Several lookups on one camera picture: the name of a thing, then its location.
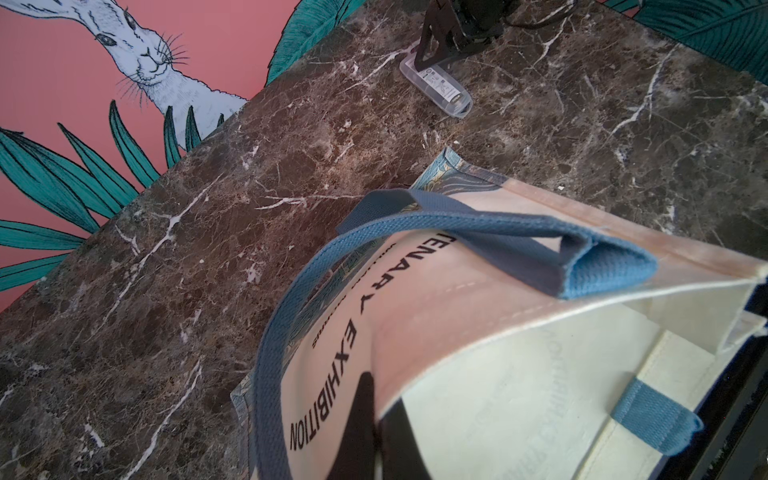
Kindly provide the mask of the clear compass case barcode label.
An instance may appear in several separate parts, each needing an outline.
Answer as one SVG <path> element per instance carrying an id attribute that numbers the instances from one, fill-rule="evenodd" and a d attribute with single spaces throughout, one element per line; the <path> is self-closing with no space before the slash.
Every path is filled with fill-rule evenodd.
<path id="1" fill-rule="evenodd" d="M 403 76 L 420 92 L 450 117 L 463 119 L 473 107 L 469 92 L 439 65 L 417 71 L 415 55 L 409 54 L 400 62 Z"/>

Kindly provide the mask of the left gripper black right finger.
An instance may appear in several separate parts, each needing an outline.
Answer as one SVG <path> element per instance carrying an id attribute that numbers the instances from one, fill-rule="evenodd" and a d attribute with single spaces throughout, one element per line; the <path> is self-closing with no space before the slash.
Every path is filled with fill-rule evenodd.
<path id="1" fill-rule="evenodd" d="M 387 411 L 378 424 L 381 474 L 384 480 L 430 480 L 402 400 Z"/>

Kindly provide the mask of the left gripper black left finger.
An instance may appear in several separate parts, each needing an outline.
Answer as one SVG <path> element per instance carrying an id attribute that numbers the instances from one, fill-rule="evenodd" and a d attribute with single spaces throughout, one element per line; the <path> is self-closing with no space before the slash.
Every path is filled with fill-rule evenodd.
<path id="1" fill-rule="evenodd" d="M 364 372 L 327 480 L 373 479 L 375 455 L 374 379 L 370 372 Z"/>

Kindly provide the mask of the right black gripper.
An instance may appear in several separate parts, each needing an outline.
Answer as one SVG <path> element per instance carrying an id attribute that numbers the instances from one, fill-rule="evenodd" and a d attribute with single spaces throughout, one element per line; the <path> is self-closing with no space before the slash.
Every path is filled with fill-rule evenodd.
<path id="1" fill-rule="evenodd" d="M 456 15 L 466 36 L 498 36 L 504 29 L 503 20 L 520 4 L 518 0 L 431 1 L 414 56 L 414 69 L 424 71 L 452 54 Z"/>

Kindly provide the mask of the cream canvas tote bag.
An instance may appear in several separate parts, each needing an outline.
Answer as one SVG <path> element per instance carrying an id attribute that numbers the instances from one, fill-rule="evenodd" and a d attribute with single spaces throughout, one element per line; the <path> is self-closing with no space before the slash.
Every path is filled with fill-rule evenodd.
<path id="1" fill-rule="evenodd" d="M 766 330 L 764 260 L 443 150 L 298 273 L 233 391 L 244 479 L 327 479 L 355 391 L 404 402 L 431 479 L 649 479 Z"/>

